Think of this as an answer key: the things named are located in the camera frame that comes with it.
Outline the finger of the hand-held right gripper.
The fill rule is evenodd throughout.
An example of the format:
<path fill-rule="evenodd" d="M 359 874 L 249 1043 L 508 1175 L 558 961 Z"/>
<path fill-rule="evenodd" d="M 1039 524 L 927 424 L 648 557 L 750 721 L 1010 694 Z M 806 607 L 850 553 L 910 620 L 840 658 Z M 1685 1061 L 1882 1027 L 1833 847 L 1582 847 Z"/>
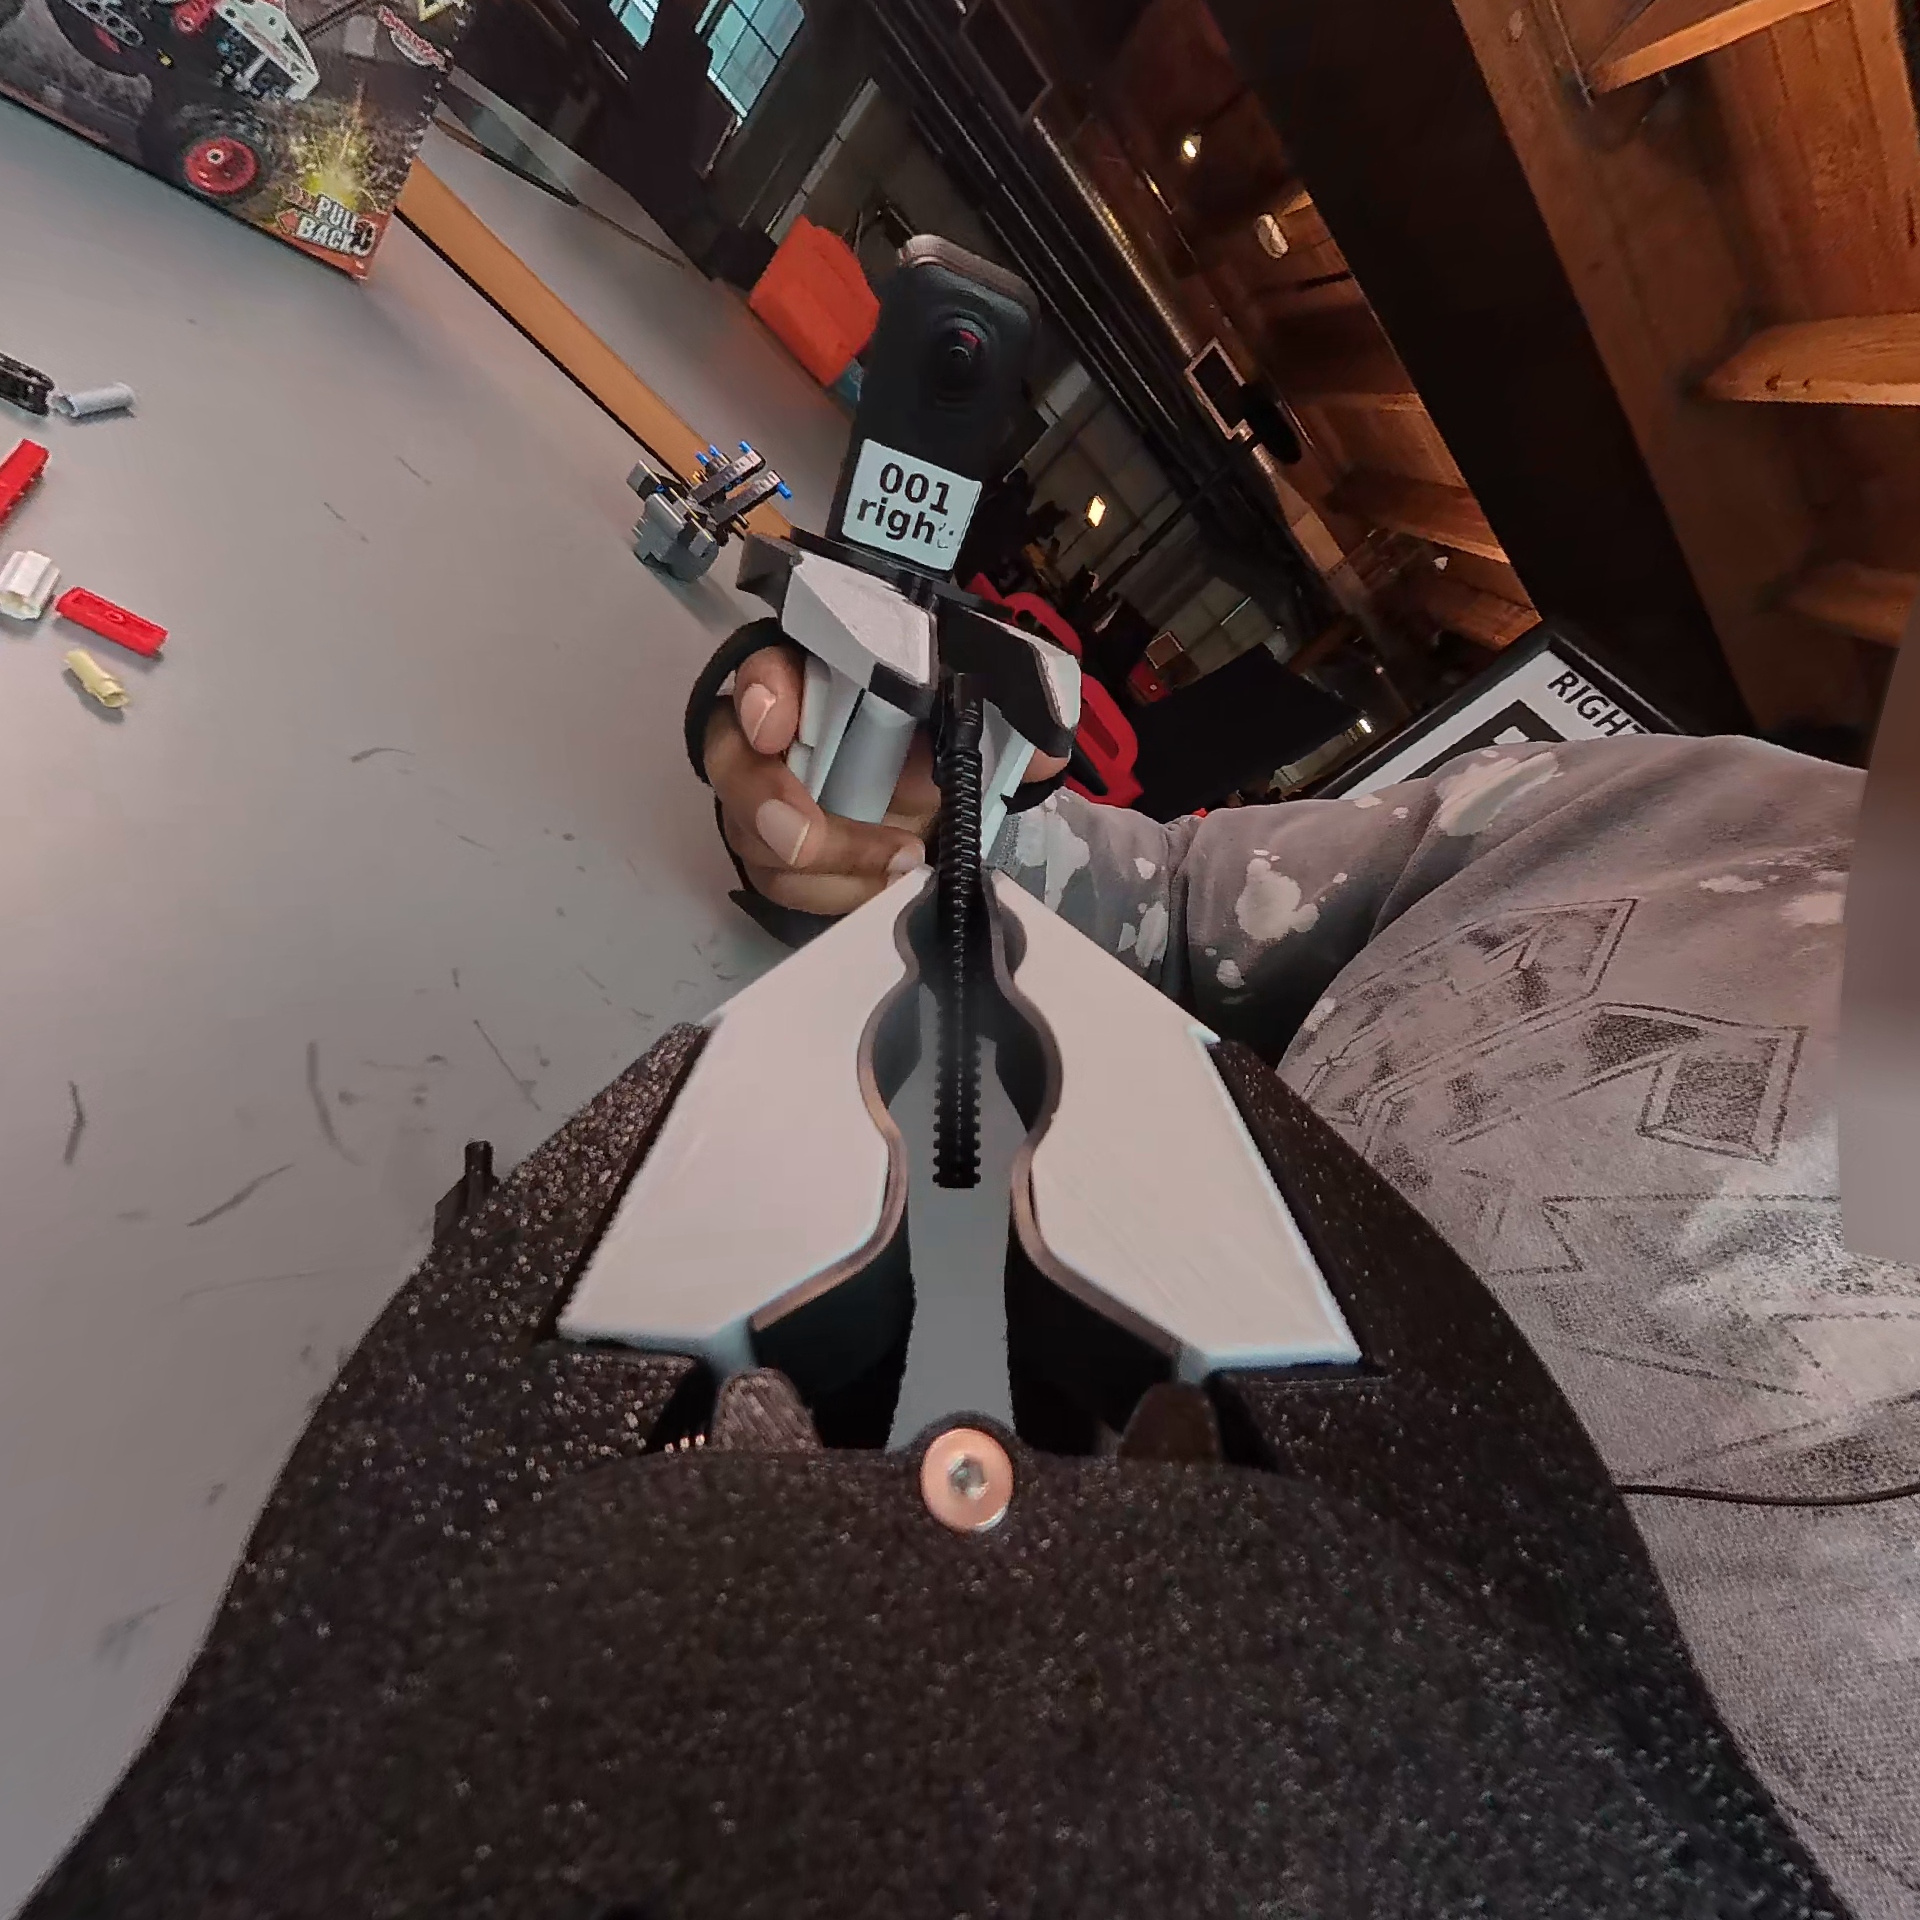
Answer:
<path fill-rule="evenodd" d="M 1078 662 L 1050 637 L 976 604 L 936 604 L 936 749 L 956 733 L 961 694 L 1000 709 L 1039 756 L 1068 756 L 1078 733 Z"/>
<path fill-rule="evenodd" d="M 855 687 L 930 687 L 930 613 L 892 580 L 802 553 L 780 591 L 780 634 Z"/>

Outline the wooden shelving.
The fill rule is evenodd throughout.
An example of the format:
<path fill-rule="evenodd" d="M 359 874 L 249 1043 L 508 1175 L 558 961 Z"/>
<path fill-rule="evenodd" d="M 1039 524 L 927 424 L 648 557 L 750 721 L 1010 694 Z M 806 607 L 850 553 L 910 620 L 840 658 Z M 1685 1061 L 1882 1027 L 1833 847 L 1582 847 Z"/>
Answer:
<path fill-rule="evenodd" d="M 1913 4 L 1455 17 L 1753 721 L 1869 733 L 1920 572 Z"/>

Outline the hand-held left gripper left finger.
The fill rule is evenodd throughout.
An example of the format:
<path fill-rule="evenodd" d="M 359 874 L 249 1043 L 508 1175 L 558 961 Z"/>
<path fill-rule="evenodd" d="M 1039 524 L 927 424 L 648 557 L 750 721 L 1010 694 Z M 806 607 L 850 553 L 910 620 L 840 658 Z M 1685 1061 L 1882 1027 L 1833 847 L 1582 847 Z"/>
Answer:
<path fill-rule="evenodd" d="M 702 1020 L 558 1331 L 588 1346 L 692 1359 L 713 1379 L 786 1370 L 855 1379 L 910 1317 L 910 1279 L 855 1304 L 904 1238 L 908 1148 L 889 1089 L 916 1036 L 910 910 L 930 870 L 898 874 Z"/>

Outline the toy truck cardboard box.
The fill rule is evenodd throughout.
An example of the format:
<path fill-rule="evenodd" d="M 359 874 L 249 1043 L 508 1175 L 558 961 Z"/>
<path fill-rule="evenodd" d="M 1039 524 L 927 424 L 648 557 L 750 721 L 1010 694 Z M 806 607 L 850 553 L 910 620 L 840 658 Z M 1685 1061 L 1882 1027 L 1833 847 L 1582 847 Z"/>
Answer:
<path fill-rule="evenodd" d="M 367 277 L 472 17 L 465 0 L 7 0 L 0 84 Z"/>

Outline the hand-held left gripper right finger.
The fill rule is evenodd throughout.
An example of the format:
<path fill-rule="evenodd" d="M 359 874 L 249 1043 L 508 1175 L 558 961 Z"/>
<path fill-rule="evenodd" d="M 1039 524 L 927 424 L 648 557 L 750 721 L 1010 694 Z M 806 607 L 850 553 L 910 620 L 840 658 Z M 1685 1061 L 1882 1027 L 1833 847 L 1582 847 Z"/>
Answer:
<path fill-rule="evenodd" d="M 990 874 L 994 1074 L 1023 1124 L 1013 1247 L 1068 1384 L 1358 1370 L 1332 1279 L 1239 1119 L 1214 1032 Z"/>

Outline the grey and black brick assembly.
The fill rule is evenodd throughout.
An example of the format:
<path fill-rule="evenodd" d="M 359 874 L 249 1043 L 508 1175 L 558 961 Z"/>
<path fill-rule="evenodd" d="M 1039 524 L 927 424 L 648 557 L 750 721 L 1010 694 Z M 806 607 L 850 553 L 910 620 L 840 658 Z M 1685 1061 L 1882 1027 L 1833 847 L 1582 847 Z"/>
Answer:
<path fill-rule="evenodd" d="M 786 474 L 750 439 L 734 452 L 697 444 L 692 474 L 640 461 L 629 493 L 640 496 L 633 557 L 683 587 L 708 577 L 722 541 L 740 537 L 759 507 L 791 503 Z"/>

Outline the grey desk with wooden edge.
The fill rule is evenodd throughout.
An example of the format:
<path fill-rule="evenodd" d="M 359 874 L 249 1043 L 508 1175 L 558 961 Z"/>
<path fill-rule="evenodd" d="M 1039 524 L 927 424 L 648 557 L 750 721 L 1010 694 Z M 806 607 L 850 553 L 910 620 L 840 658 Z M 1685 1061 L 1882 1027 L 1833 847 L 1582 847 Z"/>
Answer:
<path fill-rule="evenodd" d="M 462 66 L 441 91 L 415 170 L 436 170 L 487 225 L 508 213 L 508 192 L 524 192 L 539 213 L 571 213 L 594 233 L 633 241 L 644 260 L 708 277 L 697 262 L 708 227 L 692 225 L 691 205 L 657 225 L 629 182 L 594 169 L 594 159 Z"/>

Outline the person's right hand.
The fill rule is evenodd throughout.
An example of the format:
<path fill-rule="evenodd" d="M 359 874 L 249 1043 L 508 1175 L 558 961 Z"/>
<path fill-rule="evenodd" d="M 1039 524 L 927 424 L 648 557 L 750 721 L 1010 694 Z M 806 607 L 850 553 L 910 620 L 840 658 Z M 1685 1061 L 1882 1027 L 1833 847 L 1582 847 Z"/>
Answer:
<path fill-rule="evenodd" d="M 750 651 L 702 724 L 702 780 L 743 884 L 814 916 L 844 916 L 927 863 L 936 829 L 930 737 L 910 733 L 878 823 L 823 810 L 786 749 L 802 724 L 806 662 L 791 643 Z"/>

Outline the person's grey printed sweatshirt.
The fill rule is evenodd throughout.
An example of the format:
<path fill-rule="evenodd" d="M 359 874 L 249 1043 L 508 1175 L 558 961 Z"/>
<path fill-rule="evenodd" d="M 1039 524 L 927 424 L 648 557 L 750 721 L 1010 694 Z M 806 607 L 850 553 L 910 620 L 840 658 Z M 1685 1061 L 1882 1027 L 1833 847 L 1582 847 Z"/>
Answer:
<path fill-rule="evenodd" d="M 1913 1917 L 1913 1266 L 1839 1230 L 1839 961 L 1659 981 L 1629 900 L 1396 935 L 1294 1082 L 1548 1364 L 1845 1902 Z"/>

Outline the orange plastic bin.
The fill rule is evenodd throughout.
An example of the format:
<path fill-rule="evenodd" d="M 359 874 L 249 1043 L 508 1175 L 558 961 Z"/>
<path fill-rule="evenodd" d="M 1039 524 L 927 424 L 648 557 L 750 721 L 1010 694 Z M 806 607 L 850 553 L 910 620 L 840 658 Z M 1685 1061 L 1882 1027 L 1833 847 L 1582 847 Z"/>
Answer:
<path fill-rule="evenodd" d="M 869 342 L 883 298 L 840 233 L 795 219 L 750 287 L 750 312 L 830 390 Z"/>

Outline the red flat plate brick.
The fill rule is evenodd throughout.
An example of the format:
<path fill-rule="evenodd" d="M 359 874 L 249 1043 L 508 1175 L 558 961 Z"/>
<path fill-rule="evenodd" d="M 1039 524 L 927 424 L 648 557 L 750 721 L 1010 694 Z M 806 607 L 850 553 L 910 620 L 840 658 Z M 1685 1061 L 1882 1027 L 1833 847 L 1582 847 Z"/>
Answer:
<path fill-rule="evenodd" d="M 74 624 L 82 634 L 107 637 L 107 643 L 129 648 L 135 658 L 157 658 L 160 643 L 167 643 L 160 624 L 154 624 L 154 620 L 141 620 L 141 613 L 131 613 L 131 607 L 121 607 L 121 604 L 112 604 L 112 596 L 101 596 L 89 587 L 65 587 L 57 596 L 57 613 L 65 624 Z"/>

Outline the person's right forearm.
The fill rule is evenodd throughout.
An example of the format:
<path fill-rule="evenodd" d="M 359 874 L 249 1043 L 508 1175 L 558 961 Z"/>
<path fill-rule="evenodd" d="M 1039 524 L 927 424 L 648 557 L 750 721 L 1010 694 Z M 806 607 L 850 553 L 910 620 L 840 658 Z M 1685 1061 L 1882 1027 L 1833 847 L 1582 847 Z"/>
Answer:
<path fill-rule="evenodd" d="M 1659 981 L 1758 981 L 1795 935 L 1839 961 L 1863 771 L 1753 733 L 1626 733 L 1455 756 L 1358 801 L 1154 823 L 1050 796 L 994 865 L 1220 1036 L 1286 1048 L 1396 947 L 1490 910 L 1629 900 Z"/>

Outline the white printed sign board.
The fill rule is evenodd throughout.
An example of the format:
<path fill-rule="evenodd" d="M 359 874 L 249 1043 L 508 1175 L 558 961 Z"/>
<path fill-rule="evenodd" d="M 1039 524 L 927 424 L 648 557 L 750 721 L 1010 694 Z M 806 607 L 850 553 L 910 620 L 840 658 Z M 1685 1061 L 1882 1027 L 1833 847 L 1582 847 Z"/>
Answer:
<path fill-rule="evenodd" d="M 1494 744 L 1571 744 L 1619 733 L 1684 733 L 1684 724 L 1619 684 L 1563 624 L 1534 624 L 1476 684 L 1372 744 L 1316 801 L 1358 801 L 1382 785 L 1422 780 L 1455 756 Z"/>

